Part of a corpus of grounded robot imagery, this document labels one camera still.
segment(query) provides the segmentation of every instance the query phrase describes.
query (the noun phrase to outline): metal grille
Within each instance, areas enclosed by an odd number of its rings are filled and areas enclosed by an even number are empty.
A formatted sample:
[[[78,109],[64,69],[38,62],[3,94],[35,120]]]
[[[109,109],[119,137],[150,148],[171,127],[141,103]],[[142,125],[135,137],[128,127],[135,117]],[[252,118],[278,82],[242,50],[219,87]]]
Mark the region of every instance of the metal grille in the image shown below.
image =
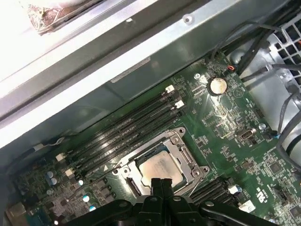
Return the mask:
[[[278,42],[274,45],[285,64],[299,65],[301,64],[301,14],[286,23],[283,28],[286,30],[288,37],[285,37],[281,32],[276,32],[274,35]],[[301,72],[290,72],[300,87]]]

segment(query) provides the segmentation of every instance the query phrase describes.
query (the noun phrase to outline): capacitor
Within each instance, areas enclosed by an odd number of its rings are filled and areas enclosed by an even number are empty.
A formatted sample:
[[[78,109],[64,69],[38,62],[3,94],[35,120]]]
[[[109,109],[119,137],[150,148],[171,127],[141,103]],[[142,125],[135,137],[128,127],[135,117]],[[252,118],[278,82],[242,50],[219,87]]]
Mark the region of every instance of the capacitor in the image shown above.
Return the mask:
[[[92,212],[92,211],[94,211],[95,209],[96,209],[95,206],[90,206],[89,211]]]
[[[57,184],[57,179],[56,178],[51,178],[51,184],[56,185]]]
[[[83,196],[83,201],[88,202],[90,200],[90,197],[88,195]]]
[[[47,191],[46,191],[46,194],[47,194],[47,195],[52,195],[52,194],[53,194],[53,190],[51,190],[51,189],[47,190]]]
[[[52,171],[48,171],[48,172],[47,172],[47,176],[48,176],[49,178],[53,178],[53,175],[54,175],[54,174],[53,174]]]
[[[219,96],[226,92],[227,90],[227,82],[223,78],[211,78],[207,84],[208,93],[214,97]]]

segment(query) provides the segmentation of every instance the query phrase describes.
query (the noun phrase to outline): screw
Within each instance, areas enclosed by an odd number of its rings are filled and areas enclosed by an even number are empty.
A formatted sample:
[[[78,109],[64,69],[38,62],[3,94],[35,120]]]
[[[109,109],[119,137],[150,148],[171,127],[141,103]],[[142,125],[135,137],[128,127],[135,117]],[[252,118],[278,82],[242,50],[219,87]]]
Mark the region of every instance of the screw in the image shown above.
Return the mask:
[[[197,169],[193,170],[193,171],[192,171],[192,175],[193,175],[194,177],[197,177],[197,176],[199,175],[199,171],[198,171]]]
[[[193,23],[193,17],[189,14],[183,16],[183,21],[187,25],[191,25]]]
[[[214,206],[213,202],[205,202],[205,204],[206,206],[210,206],[210,207]]]
[[[200,78],[201,78],[201,75],[200,75],[199,73],[196,73],[193,77],[194,77],[194,79],[197,80],[197,79],[200,79]]]
[[[174,138],[173,139],[173,144],[177,144],[179,142],[179,139],[178,138]]]
[[[119,207],[126,207],[127,203],[126,202],[122,202],[121,204],[119,204]]]
[[[175,196],[175,197],[173,198],[173,200],[176,201],[176,202],[181,201],[181,197]]]
[[[264,124],[264,123],[260,123],[260,124],[258,125],[258,128],[259,128],[260,130],[265,130],[266,127],[267,127],[267,126],[266,126],[266,124]]]
[[[281,79],[284,79],[284,78],[286,78],[286,74],[285,74],[285,73],[282,73],[279,77],[280,77]]]
[[[156,197],[151,197],[150,200],[151,200],[152,202],[156,202],[158,199],[157,199]]]
[[[133,21],[132,18],[128,18],[128,19],[126,20],[127,23],[132,22],[132,21]]]

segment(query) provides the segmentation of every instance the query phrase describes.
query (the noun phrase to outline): black cable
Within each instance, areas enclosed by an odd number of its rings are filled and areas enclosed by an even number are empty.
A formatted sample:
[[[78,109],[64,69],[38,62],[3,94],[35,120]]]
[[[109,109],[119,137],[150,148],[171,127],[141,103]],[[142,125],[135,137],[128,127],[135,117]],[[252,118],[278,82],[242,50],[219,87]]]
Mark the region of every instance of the black cable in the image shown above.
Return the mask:
[[[230,31],[228,33],[228,35],[226,37],[224,37],[221,41],[219,41],[219,43],[216,45],[216,47],[214,48],[214,50],[212,51],[211,54],[211,60],[214,60],[214,57],[216,55],[216,53],[218,52],[219,48],[222,47],[225,42],[232,36],[234,35],[236,32],[238,32],[240,29],[242,29],[243,27],[247,26],[247,25],[253,25],[254,27],[261,27],[261,28],[265,28],[265,29],[270,29],[272,31],[282,31],[281,28],[279,27],[274,27],[268,24],[262,24],[262,23],[258,23],[258,22],[254,22],[254,21],[245,21],[241,24],[239,24],[237,27],[235,27],[232,31]]]
[[[290,21],[293,19],[298,13],[300,13],[300,4],[296,2],[295,5],[292,7],[288,7],[288,10],[284,12],[281,12],[281,15],[278,16],[277,19],[275,19],[275,26],[281,26],[282,24],[286,23],[287,21]],[[238,66],[237,66],[237,74],[241,75],[244,70],[249,66],[249,64],[253,61],[254,57],[260,50],[260,48],[263,46],[264,42],[266,42],[267,38],[273,33],[273,31],[263,31],[259,37],[257,37],[252,44],[252,46],[249,48],[249,50],[245,53],[245,55],[241,58]]]
[[[296,136],[291,142],[290,144],[287,146],[286,149],[286,153],[288,155],[291,155],[292,150],[295,148],[295,146],[301,141],[301,134],[299,134],[298,136]]]
[[[296,168],[299,172],[301,172],[301,166],[297,164],[294,160],[292,160],[286,153],[285,149],[282,147],[284,140],[288,137],[288,135],[292,132],[292,130],[301,122],[301,111],[298,112],[287,124],[284,128],[282,134],[279,137],[278,143],[276,145],[276,149],[278,150],[281,157],[290,165]]]
[[[283,120],[284,120],[284,115],[288,106],[288,103],[290,102],[290,100],[296,96],[299,93],[299,90],[292,93],[284,102],[283,105],[281,107],[281,111],[280,111],[280,117],[279,117],[279,125],[278,125],[278,130],[277,130],[277,134],[280,135],[281,134],[281,129],[282,129],[282,125],[283,125]]]
[[[277,64],[277,65],[271,65],[272,69],[288,69],[291,71],[301,71],[301,65],[285,65],[285,64]],[[267,72],[267,67],[263,67],[257,71],[255,71],[253,74],[246,76],[241,79],[242,82],[250,81],[263,73]]]
[[[263,67],[263,68],[261,68],[261,69],[255,71],[253,74],[250,74],[250,75],[248,75],[248,76],[242,78],[241,81],[242,81],[242,82],[250,81],[250,80],[252,80],[252,79],[254,79],[254,78],[256,78],[256,77],[262,75],[263,73],[265,73],[265,72],[267,72],[267,71],[268,71],[268,69],[267,69],[266,67]]]
[[[287,3],[285,6],[283,6],[281,9],[277,10],[273,14],[271,14],[265,24],[274,25],[280,17],[284,13],[286,13],[287,20],[289,21],[291,18],[295,16],[295,13],[293,12],[292,16],[289,15],[291,13],[292,9],[296,9],[299,6],[298,1],[291,0],[289,3]],[[237,39],[233,40],[231,43],[229,43],[227,46],[223,47],[221,52],[223,52],[226,56],[232,53],[234,50],[238,49],[243,44],[247,43],[248,41],[254,39],[255,37],[259,36],[262,32],[262,28],[254,29],[248,33],[245,33]]]

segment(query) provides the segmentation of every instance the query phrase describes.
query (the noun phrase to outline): chip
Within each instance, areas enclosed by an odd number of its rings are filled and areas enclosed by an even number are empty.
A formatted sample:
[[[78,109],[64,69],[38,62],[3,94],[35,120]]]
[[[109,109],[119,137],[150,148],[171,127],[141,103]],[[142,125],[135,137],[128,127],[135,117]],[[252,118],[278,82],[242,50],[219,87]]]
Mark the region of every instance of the chip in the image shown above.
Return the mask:
[[[296,217],[300,216],[301,215],[301,208],[300,208],[300,206],[295,206],[294,208],[292,208],[290,210],[290,213],[291,213],[291,215],[292,215],[293,218],[296,218]]]
[[[139,166],[143,175],[142,182],[145,186],[151,185],[152,178],[170,178],[172,187],[183,181],[183,176],[167,151],[162,151],[152,156]]]
[[[271,169],[271,171],[272,171],[273,174],[276,174],[276,173],[280,172],[281,169],[282,169],[281,165],[277,161],[274,162],[273,164],[271,164],[269,166],[269,168]]]
[[[236,167],[236,170],[237,170],[238,172],[240,172],[242,169],[243,169],[243,168],[242,168],[241,166],[237,166],[237,167]]]

